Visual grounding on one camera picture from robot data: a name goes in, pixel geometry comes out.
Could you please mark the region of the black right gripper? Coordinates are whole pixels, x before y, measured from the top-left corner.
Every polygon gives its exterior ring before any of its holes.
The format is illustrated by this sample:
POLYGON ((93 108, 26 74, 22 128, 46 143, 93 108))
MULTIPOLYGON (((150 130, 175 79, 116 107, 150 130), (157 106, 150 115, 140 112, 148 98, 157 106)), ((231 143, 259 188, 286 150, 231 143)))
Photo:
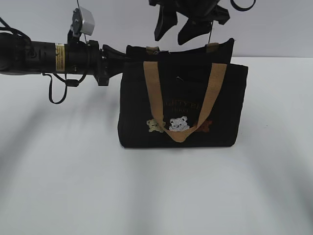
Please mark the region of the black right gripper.
POLYGON ((157 24, 154 31, 156 41, 177 25, 177 13, 188 18, 178 33, 178 44, 208 34, 212 31, 212 23, 217 21, 224 25, 229 19, 229 11, 218 5, 219 0, 150 0, 150 6, 160 5, 157 24))

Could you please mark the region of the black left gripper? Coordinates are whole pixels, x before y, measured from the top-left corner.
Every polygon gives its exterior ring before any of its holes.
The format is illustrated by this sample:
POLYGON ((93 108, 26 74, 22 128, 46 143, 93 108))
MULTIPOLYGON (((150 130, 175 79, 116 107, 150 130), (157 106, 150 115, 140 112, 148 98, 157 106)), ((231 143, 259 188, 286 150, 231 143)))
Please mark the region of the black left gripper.
POLYGON ((123 71, 126 54, 107 46, 107 58, 97 41, 89 40, 90 70, 98 86, 108 86, 109 71, 123 71))

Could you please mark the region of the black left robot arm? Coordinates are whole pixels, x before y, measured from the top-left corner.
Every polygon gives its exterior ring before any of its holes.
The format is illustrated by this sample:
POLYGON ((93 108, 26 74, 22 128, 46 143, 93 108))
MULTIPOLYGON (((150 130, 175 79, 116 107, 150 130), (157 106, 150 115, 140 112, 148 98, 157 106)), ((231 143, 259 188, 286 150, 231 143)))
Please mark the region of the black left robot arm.
POLYGON ((92 75, 99 86, 122 73, 126 54, 97 41, 55 44, 33 41, 21 36, 1 33, 0 72, 6 75, 76 74, 92 75))

